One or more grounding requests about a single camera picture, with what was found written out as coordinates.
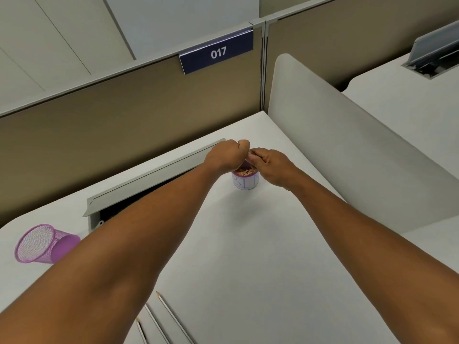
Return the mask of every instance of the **pencil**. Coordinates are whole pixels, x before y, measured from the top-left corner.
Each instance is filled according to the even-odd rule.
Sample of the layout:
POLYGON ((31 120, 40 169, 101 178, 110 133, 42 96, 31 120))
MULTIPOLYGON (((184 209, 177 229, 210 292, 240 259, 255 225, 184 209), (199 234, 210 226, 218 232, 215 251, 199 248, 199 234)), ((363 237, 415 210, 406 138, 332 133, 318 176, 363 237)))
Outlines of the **pencil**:
POLYGON ((139 318, 135 318, 135 322, 137 324, 137 329, 139 330, 139 333, 141 334, 141 337, 142 337, 142 341, 144 342, 144 344, 148 344, 148 341, 146 340, 146 337, 145 337, 145 333, 142 329, 142 325, 141 325, 141 322, 139 321, 139 318))
POLYGON ((179 319, 175 316, 174 312, 172 311, 171 308, 169 308, 168 304, 166 303, 166 301, 164 300, 163 296, 159 293, 159 292, 156 292, 156 295, 158 296, 159 300, 161 301, 161 303, 163 304, 163 306, 166 308, 166 310, 169 312, 170 316, 172 316, 172 318, 174 319, 175 323, 177 325, 179 325, 180 329, 182 330, 183 334, 185 335, 185 337, 188 339, 188 341, 191 343, 191 344, 196 344, 192 339, 191 339, 191 336, 187 333, 187 331, 185 330, 185 328, 183 327, 183 325, 180 323, 179 319))
POLYGON ((153 322, 155 323, 156 327, 158 328, 159 330, 159 333, 161 333, 161 335, 163 336, 164 338, 164 341, 167 343, 167 344, 171 344, 168 337, 166 336, 166 334, 164 333, 163 329, 161 328, 161 326, 159 325, 159 322, 157 320, 157 318, 153 315, 153 311, 150 309, 150 306, 148 305, 148 303, 145 303, 145 309, 146 309, 146 312, 148 313, 148 315, 150 315, 150 317, 152 318, 153 322))

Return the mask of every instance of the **text 017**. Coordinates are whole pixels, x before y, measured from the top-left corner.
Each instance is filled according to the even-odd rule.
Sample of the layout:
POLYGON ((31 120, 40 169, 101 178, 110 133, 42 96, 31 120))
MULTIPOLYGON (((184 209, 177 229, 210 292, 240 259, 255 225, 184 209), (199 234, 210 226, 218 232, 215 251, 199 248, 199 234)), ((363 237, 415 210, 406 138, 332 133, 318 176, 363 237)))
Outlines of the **text 017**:
POLYGON ((226 46, 225 47, 221 47, 221 48, 219 48, 217 50, 213 50, 210 53, 210 56, 212 57, 212 59, 216 59, 217 57, 224 56, 225 52, 226 52, 226 46))

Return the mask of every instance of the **purple mesh pencil cup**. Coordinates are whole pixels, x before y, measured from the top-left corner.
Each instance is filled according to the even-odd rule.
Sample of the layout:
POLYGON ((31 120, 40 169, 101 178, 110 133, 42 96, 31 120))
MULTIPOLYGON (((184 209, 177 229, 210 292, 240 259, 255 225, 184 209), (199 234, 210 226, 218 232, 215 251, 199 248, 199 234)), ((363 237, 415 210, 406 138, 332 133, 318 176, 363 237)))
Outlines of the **purple mesh pencil cup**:
POLYGON ((80 237, 55 229, 49 224, 39 224, 29 229, 18 241, 14 256, 18 262, 57 263, 79 242, 80 237))
POLYGON ((233 183, 236 187, 243 190, 249 190, 258 185, 260 174, 258 169, 244 161, 235 171, 231 172, 233 183))

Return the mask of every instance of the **left hand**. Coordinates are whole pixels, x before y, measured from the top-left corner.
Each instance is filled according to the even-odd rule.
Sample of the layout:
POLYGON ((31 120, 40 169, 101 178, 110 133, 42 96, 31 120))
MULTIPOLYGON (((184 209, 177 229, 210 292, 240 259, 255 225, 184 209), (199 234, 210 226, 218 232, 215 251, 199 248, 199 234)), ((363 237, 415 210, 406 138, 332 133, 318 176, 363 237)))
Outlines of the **left hand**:
POLYGON ((219 175, 239 168, 249 154, 248 140, 221 141, 207 154, 204 164, 212 167, 219 175))

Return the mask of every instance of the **finger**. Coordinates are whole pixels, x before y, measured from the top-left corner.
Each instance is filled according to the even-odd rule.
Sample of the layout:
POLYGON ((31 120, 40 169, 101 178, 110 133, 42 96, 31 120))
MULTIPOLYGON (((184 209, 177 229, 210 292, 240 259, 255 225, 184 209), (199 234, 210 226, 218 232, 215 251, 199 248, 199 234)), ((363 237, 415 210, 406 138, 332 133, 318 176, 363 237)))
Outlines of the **finger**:
POLYGON ((251 153, 247 155, 246 161, 255 166, 259 170, 262 170, 263 167, 266 166, 266 163, 263 161, 263 159, 251 153))
POLYGON ((244 156, 244 158, 248 155, 249 150, 250 150, 250 142, 249 140, 239 140, 239 150, 244 156))
POLYGON ((258 157, 262 158, 264 161, 267 159, 267 157, 269 155, 269 150, 264 149, 262 147, 258 147, 256 149, 251 149, 251 151, 253 153, 255 153, 255 155, 257 155, 258 157))

